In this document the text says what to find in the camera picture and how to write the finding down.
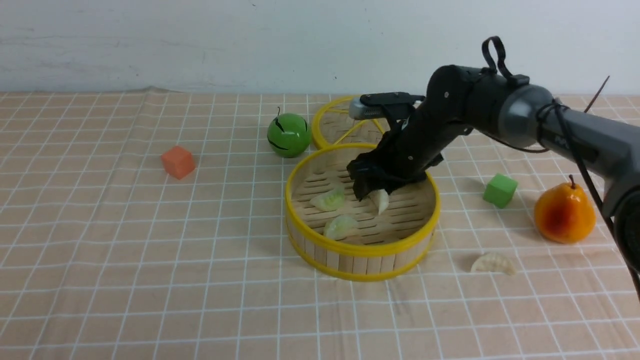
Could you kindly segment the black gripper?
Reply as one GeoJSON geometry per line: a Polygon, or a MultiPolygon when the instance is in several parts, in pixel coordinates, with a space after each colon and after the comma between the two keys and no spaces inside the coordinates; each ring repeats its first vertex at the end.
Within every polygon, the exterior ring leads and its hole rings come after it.
{"type": "Polygon", "coordinates": [[[427,84],[425,100],[405,120],[389,121],[390,130],[374,150],[359,154],[347,165],[352,191],[363,201],[372,187],[387,194],[420,182],[425,171],[441,161],[441,152],[473,126],[464,121],[474,88],[474,69],[455,64],[437,68],[427,84]]]}

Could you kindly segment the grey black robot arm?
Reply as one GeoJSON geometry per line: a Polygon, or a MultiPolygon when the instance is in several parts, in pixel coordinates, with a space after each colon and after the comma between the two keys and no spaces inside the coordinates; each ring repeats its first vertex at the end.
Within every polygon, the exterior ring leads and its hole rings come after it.
{"type": "Polygon", "coordinates": [[[594,191],[592,198],[633,280],[639,280],[638,126],[566,107],[523,75],[506,78],[454,64],[438,68],[409,118],[347,165],[355,196],[422,181],[442,150],[471,129],[514,147],[538,144],[573,161],[589,189],[589,175],[601,177],[605,192],[599,197],[594,191]]]}

